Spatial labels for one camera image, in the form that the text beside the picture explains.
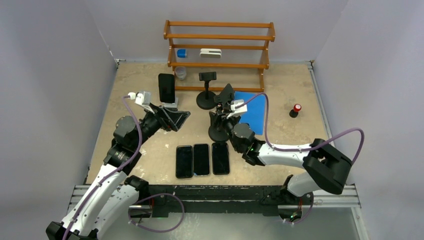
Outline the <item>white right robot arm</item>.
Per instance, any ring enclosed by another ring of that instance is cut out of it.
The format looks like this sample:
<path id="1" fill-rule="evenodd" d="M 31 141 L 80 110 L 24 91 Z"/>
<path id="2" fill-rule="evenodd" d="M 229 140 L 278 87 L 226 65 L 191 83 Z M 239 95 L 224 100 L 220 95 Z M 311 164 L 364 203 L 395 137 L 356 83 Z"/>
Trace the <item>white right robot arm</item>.
<path id="1" fill-rule="evenodd" d="M 256 138 L 256 134 L 239 117 L 227 117 L 224 113 L 209 112 L 209 129 L 218 131 L 225 141 L 252 166 L 282 165 L 304 169 L 304 172 L 288 176 L 280 196 L 288 204 L 303 195 L 324 190 L 340 195 L 353 165 L 353 161 L 321 138 L 303 145 L 272 145 Z"/>

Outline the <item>black smartphone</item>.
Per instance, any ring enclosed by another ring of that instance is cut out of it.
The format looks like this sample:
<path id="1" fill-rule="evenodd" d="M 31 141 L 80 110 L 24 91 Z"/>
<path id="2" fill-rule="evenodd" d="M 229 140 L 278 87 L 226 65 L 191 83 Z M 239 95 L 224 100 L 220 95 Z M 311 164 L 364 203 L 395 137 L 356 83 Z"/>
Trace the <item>black smartphone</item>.
<path id="1" fill-rule="evenodd" d="M 177 179 L 188 179 L 194 174 L 193 147 L 182 145 L 176 148 L 175 176 Z"/>

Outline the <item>black round-base phone stand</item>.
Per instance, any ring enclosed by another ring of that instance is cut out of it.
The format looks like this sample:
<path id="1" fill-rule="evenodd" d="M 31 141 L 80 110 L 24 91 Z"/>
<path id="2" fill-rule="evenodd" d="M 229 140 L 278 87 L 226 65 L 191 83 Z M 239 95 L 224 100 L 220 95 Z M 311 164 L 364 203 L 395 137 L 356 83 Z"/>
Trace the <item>black round-base phone stand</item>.
<path id="1" fill-rule="evenodd" d="M 200 72 L 199 81 L 204 82 L 204 91 L 200 92 L 196 97 L 196 104 L 203 110 L 211 110 L 216 106 L 214 97 L 216 94 L 209 90 L 209 83 L 217 79 L 217 73 L 212 72 Z"/>

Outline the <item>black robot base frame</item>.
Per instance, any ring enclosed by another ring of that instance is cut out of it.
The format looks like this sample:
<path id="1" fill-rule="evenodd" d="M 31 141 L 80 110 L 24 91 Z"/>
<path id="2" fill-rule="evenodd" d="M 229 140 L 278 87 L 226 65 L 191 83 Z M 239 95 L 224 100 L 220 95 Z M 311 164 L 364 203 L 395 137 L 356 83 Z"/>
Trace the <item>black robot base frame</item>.
<path id="1" fill-rule="evenodd" d="M 298 221 L 313 208 L 354 208 L 360 201 L 354 186 L 346 186 L 342 194 L 324 190 L 292 196 L 280 185 L 163 185 L 144 184 L 142 187 L 121 185 L 100 198 L 94 193 L 80 214 L 92 209 L 99 213 L 95 222 L 105 220 L 107 213 L 117 215 L 128 209 L 148 210 L 154 218 L 170 213 L 261 214 Z"/>

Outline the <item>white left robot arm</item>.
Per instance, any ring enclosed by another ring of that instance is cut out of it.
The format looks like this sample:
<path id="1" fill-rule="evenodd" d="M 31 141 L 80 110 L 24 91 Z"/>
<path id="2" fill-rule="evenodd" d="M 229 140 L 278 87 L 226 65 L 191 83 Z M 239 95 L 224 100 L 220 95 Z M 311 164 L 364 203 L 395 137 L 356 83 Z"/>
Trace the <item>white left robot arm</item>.
<path id="1" fill-rule="evenodd" d="M 149 183 L 130 175 L 141 158 L 142 144 L 158 130 L 177 132 L 191 115 L 150 104 L 143 119 L 132 110 L 118 119 L 103 165 L 79 202 L 60 221 L 46 228 L 50 240 L 101 240 L 129 206 L 149 199 Z"/>

